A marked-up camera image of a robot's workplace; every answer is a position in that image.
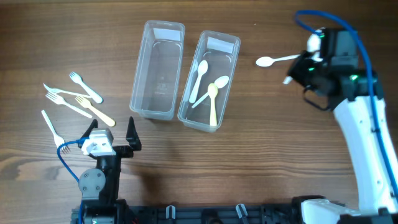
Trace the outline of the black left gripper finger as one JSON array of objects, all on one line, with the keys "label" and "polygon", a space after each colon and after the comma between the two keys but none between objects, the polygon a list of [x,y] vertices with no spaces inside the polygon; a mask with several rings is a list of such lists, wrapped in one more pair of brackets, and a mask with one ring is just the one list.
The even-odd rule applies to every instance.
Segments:
[{"label": "black left gripper finger", "polygon": [[133,151],[142,150],[142,143],[136,131],[134,118],[132,116],[129,117],[127,133],[126,133],[126,141],[129,143],[129,146],[132,148]]},{"label": "black left gripper finger", "polygon": [[78,147],[82,148],[83,143],[85,141],[85,139],[89,138],[90,133],[92,132],[92,130],[94,130],[95,128],[98,127],[98,120],[94,119],[91,124],[89,125],[88,129],[84,132],[84,134],[81,136],[79,142],[78,142]]}]

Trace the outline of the white plastic spoon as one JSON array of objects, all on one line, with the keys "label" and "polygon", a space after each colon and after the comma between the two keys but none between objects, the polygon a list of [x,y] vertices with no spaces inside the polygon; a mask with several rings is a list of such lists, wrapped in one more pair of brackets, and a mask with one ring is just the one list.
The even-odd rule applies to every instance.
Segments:
[{"label": "white plastic spoon", "polygon": [[299,56],[299,54],[289,55],[289,56],[280,57],[280,58],[261,57],[256,60],[256,65],[259,67],[270,67],[274,62],[284,61],[284,60],[292,60],[292,59],[297,58],[298,56]]},{"label": "white plastic spoon", "polygon": [[284,85],[288,85],[292,80],[293,80],[292,77],[286,76],[286,77],[284,78],[284,81],[283,81],[282,83],[283,83]]}]

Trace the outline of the white spoon thin handle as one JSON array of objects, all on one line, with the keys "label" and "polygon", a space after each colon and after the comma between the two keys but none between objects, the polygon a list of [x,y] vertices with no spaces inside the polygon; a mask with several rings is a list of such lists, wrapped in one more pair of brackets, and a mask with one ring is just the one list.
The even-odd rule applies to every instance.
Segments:
[{"label": "white spoon thin handle", "polygon": [[[215,80],[214,84],[217,88],[223,88],[229,82],[229,76],[222,76]],[[199,98],[193,105],[192,108],[198,106],[205,98],[208,97],[208,93],[205,93],[201,98]]]}]

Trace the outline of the yellow plastic spoon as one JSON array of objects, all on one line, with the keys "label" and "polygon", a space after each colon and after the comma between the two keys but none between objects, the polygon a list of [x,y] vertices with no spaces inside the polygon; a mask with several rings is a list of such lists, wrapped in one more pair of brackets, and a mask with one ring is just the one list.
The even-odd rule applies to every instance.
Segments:
[{"label": "yellow plastic spoon", "polygon": [[215,98],[218,94],[218,87],[215,83],[208,85],[208,95],[210,97],[210,126],[217,125]]}]

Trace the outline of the white spoon wide handle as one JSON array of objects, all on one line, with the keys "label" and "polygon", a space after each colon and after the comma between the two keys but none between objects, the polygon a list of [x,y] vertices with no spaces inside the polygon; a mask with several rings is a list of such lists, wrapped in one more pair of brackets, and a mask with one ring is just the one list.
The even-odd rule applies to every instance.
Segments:
[{"label": "white spoon wide handle", "polygon": [[208,62],[206,60],[202,60],[197,68],[198,76],[193,86],[192,92],[190,94],[189,103],[194,103],[196,101],[201,78],[207,72],[207,70],[208,70]]}]

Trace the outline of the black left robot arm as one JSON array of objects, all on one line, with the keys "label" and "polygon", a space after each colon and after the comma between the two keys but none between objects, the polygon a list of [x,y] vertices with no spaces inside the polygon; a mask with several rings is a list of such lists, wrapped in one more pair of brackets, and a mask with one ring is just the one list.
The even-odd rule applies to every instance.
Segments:
[{"label": "black left robot arm", "polygon": [[96,167],[82,173],[78,181],[81,205],[72,210],[72,224],[79,223],[139,223],[125,199],[119,199],[121,160],[132,158],[142,149],[134,119],[129,118],[127,145],[113,146],[113,135],[108,128],[100,129],[94,119],[81,136],[78,147],[96,160]]}]

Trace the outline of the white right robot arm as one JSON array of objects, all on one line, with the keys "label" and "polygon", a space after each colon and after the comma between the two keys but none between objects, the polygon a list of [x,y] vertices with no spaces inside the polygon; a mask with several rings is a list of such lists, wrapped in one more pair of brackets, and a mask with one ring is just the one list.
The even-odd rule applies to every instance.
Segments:
[{"label": "white right robot arm", "polygon": [[376,72],[360,69],[348,30],[321,28],[294,56],[284,84],[325,96],[351,157],[359,205],[352,210],[321,197],[296,199],[301,223],[397,223],[397,156],[386,122],[384,92]]}]

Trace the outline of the left clear plastic container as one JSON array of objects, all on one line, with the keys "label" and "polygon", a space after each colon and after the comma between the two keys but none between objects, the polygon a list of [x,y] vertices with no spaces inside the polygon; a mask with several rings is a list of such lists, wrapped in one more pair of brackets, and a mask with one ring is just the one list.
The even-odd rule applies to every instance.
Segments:
[{"label": "left clear plastic container", "polygon": [[148,119],[171,120],[177,100],[185,26],[149,20],[144,25],[129,107]]}]

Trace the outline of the clear plastic container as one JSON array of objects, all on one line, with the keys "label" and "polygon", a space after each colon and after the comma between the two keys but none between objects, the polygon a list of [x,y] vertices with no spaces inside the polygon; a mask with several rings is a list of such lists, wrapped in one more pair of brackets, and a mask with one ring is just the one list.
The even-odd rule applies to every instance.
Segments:
[{"label": "clear plastic container", "polygon": [[144,25],[129,107],[148,119],[171,120],[177,100],[185,26],[149,20]]},{"label": "clear plastic container", "polygon": [[[209,133],[220,128],[233,82],[240,44],[240,39],[233,35],[210,30],[201,33],[177,113],[178,119],[185,126]],[[208,62],[208,70],[201,78],[196,101],[208,93],[210,83],[214,83],[219,77],[229,76],[229,82],[218,89],[215,98],[216,126],[210,126],[209,96],[195,108],[192,108],[194,103],[189,103],[189,97],[198,76],[197,68],[202,60]]]}]

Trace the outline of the right clear plastic container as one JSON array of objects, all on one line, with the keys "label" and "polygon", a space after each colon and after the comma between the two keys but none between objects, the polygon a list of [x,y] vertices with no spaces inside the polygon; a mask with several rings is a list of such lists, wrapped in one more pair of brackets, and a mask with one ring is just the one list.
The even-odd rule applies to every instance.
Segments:
[{"label": "right clear plastic container", "polygon": [[[220,128],[233,82],[240,44],[240,39],[233,35],[210,30],[201,33],[177,113],[178,119],[185,126],[209,133]],[[196,101],[208,93],[210,83],[214,83],[219,77],[229,76],[229,82],[218,89],[215,98],[216,126],[210,126],[209,96],[195,108],[192,108],[194,103],[189,103],[189,97],[198,76],[197,68],[202,60],[208,62],[208,70],[201,78]]]}]

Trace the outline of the yellow plastic fork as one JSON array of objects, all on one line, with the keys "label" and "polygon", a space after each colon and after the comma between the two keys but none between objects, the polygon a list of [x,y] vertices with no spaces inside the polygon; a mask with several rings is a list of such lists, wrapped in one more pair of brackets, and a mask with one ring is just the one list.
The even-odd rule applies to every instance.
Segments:
[{"label": "yellow plastic fork", "polygon": [[104,123],[106,123],[108,126],[113,127],[116,125],[116,122],[114,119],[110,118],[100,110],[96,109],[89,100],[82,96],[76,96],[75,97],[76,101],[84,108],[91,110],[94,112],[97,117],[99,117]]}]

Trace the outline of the long white plastic fork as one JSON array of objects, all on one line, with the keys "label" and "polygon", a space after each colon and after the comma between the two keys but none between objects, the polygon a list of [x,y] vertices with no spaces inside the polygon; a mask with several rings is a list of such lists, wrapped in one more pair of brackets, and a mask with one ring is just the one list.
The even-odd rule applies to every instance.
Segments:
[{"label": "long white plastic fork", "polygon": [[[46,114],[45,110],[42,110],[41,113],[42,113],[42,116],[44,117],[45,122],[47,123],[47,126],[49,127],[49,129],[51,130],[51,132],[53,134],[53,139],[54,139],[55,145],[57,147],[59,147],[62,144],[64,144],[65,140],[57,134],[57,132],[56,132],[51,120],[49,119],[48,115]],[[64,154],[69,154],[70,148],[68,146],[63,146],[60,151],[63,152]]]}]

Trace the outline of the short white plastic fork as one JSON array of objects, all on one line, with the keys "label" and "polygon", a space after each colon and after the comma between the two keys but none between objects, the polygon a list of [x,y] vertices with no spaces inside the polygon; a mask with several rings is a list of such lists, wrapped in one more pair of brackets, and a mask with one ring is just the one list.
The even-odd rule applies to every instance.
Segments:
[{"label": "short white plastic fork", "polygon": [[75,72],[71,72],[69,74],[70,78],[77,84],[79,84],[86,92],[91,96],[91,98],[98,104],[103,102],[103,98],[97,94],[94,90],[92,90],[87,84],[84,83],[83,79],[79,74]]}]

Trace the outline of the thin white plastic fork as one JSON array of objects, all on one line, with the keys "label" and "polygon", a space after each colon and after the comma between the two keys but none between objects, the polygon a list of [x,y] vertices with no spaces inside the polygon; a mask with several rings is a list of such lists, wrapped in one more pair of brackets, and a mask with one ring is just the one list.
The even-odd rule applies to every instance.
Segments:
[{"label": "thin white plastic fork", "polygon": [[58,88],[50,88],[50,87],[47,86],[46,84],[44,84],[44,87],[45,87],[45,89],[46,89],[48,92],[51,92],[51,93],[53,93],[53,94],[65,93],[65,94],[68,94],[68,95],[74,95],[74,96],[81,96],[81,97],[85,97],[85,98],[91,98],[90,95],[84,95],[84,94],[75,93],[75,92],[72,92],[72,91],[65,91],[65,90],[61,90],[61,89],[58,89]]}]

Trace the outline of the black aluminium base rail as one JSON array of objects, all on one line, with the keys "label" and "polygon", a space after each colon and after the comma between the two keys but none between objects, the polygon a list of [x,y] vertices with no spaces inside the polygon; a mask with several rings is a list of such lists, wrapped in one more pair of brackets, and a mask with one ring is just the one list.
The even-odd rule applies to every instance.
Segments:
[{"label": "black aluminium base rail", "polygon": [[133,206],[118,215],[109,212],[74,209],[72,223],[301,223],[289,204],[265,204],[225,207],[144,207]]}]

